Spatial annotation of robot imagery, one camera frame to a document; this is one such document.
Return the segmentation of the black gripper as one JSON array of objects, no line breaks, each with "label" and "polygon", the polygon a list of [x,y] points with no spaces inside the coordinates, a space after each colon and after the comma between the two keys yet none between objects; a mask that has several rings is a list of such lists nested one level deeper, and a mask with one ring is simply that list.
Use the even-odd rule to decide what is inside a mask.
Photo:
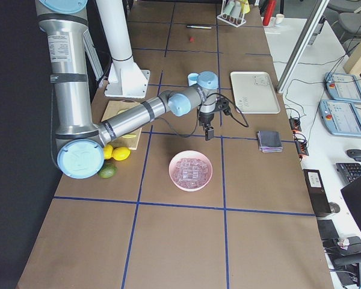
[{"label": "black gripper", "polygon": [[214,112],[204,113],[202,111],[198,112],[198,122],[199,126],[204,127],[205,129],[205,140],[209,141],[214,138],[214,128],[211,127],[211,122],[214,119]]}]

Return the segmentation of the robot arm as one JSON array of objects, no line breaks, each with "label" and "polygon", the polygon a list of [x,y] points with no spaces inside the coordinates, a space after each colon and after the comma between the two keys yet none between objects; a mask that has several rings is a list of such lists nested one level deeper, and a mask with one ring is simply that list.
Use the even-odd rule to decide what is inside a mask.
[{"label": "robot arm", "polygon": [[103,166],[105,145],[167,112],[181,117],[197,109],[207,138],[212,138],[217,75],[204,71],[181,92],[166,91],[145,99],[150,73],[134,61],[121,1],[97,1],[112,61],[109,88],[112,97],[140,98],[142,102],[100,124],[93,122],[86,64],[91,63],[97,76],[102,68],[91,45],[86,5],[85,1],[35,4],[39,27],[48,37],[51,84],[60,122],[55,133],[60,170],[75,179],[97,174]]}]

